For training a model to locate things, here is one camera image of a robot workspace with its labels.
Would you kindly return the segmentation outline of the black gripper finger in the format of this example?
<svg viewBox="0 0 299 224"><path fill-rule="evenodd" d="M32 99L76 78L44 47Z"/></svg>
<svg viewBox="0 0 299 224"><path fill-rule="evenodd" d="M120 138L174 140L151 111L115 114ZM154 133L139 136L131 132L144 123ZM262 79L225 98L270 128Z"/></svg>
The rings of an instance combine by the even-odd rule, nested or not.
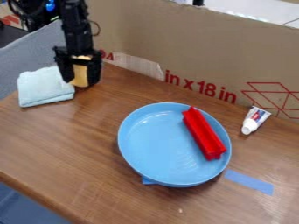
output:
<svg viewBox="0 0 299 224"><path fill-rule="evenodd" d="M88 84L94 86L99 83L102 71L102 57L95 55L88 63Z"/></svg>
<svg viewBox="0 0 299 224"><path fill-rule="evenodd" d="M56 55L55 62L58 64L63 80L70 83L75 79L74 67L70 57L66 55Z"/></svg>

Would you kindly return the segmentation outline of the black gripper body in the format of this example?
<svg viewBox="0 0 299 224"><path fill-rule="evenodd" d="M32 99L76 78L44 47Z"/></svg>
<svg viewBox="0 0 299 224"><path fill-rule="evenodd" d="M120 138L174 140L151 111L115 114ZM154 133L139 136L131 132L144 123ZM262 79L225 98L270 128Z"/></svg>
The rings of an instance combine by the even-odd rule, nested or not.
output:
<svg viewBox="0 0 299 224"><path fill-rule="evenodd" d="M102 61L102 53L92 47L75 49L67 46L55 46L52 48L55 51L55 61L58 63L88 63Z"/></svg>

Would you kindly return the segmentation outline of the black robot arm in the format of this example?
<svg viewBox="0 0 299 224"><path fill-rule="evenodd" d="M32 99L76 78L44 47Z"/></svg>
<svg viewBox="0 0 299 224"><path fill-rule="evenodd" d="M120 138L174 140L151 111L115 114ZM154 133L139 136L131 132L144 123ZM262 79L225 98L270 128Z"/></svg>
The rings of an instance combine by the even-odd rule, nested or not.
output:
<svg viewBox="0 0 299 224"><path fill-rule="evenodd" d="M63 80L79 88L99 83L102 52L94 48L94 34L84 0L60 0L60 21L66 46L55 46L55 62Z"/></svg>

